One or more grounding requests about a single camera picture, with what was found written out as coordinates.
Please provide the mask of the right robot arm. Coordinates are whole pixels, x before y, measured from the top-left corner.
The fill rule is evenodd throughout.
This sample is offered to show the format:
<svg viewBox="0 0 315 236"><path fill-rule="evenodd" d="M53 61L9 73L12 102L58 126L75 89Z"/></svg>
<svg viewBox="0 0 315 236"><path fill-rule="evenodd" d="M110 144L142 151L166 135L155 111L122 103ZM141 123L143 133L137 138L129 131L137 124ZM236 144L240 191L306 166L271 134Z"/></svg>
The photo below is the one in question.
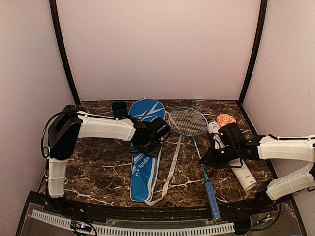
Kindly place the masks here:
<svg viewBox="0 0 315 236"><path fill-rule="evenodd" d="M306 161L307 165L282 178L270 181L266 195L261 194L251 203L255 213L262 213L271 200L309 189L315 185L315 137L276 137L273 135L253 135L249 139L236 123L230 123L218 130L221 139L219 148L211 143L200 163L224 167L235 159L267 160L288 159Z"/></svg>

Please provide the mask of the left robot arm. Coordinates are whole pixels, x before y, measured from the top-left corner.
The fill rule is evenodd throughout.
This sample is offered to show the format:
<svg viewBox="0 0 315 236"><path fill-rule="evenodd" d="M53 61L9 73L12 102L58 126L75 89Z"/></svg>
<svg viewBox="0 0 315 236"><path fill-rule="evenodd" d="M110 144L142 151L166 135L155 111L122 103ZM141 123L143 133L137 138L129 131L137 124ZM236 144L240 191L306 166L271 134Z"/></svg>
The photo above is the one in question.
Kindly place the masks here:
<svg viewBox="0 0 315 236"><path fill-rule="evenodd" d="M170 135L170 127L163 118L141 121L129 114L108 117L86 113L67 105L50 117L41 136L41 154L48 160L47 194L50 206L58 214L69 211L64 200L64 181L69 159L78 139L100 138L130 142L140 154L156 158L162 143Z"/></svg>

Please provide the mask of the white shuttlecock tube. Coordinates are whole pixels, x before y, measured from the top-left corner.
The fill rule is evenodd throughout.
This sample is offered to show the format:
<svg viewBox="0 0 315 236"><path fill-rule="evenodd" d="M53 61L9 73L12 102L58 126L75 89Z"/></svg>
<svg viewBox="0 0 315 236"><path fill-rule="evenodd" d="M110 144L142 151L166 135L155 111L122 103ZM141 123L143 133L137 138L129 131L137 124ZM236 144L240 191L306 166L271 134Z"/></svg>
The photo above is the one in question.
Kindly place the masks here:
<svg viewBox="0 0 315 236"><path fill-rule="evenodd" d="M210 135L212 133L219 134L219 129L220 127L215 121L208 124L208 132ZM227 166L231 167L240 185L245 191L252 189L257 184L257 181L249 171L247 165L240 158L231 160Z"/></svg>

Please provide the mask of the blue racket bag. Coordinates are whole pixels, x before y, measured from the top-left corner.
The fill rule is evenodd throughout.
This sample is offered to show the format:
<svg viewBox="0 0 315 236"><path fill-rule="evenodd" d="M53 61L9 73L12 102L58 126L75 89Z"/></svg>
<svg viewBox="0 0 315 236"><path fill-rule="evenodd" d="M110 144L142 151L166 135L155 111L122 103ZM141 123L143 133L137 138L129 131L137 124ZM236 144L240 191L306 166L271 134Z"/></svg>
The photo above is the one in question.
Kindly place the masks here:
<svg viewBox="0 0 315 236"><path fill-rule="evenodd" d="M157 100L143 99L136 101L131 105L129 114L133 117L139 118L141 121L153 121L155 118L165 118L168 112L161 102ZM130 183L131 200L153 206L166 196L169 182L175 172L180 146L181 137L178 139L168 177L162 188L162 196L156 200L153 200L152 197L158 178L161 153L158 154L157 158L151 158L146 154L132 155Z"/></svg>

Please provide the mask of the blue badminton racket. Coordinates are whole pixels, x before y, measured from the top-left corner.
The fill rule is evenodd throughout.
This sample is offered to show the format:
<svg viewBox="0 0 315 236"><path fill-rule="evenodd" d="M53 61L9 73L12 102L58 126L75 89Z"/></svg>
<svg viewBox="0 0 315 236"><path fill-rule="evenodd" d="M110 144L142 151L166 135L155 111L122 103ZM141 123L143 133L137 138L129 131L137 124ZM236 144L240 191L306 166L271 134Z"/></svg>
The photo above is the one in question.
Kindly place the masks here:
<svg viewBox="0 0 315 236"><path fill-rule="evenodd" d="M201 154L196 141L196 137L202 135L207 131L208 122L205 116L196 109L189 107L180 107L170 113L169 124L171 128L178 134L193 138L198 157L199 159L201 159ZM204 165L201 164L201 167L203 171L205 191L208 197L212 219L214 222L221 221L221 213L216 200L213 186L205 171Z"/></svg>

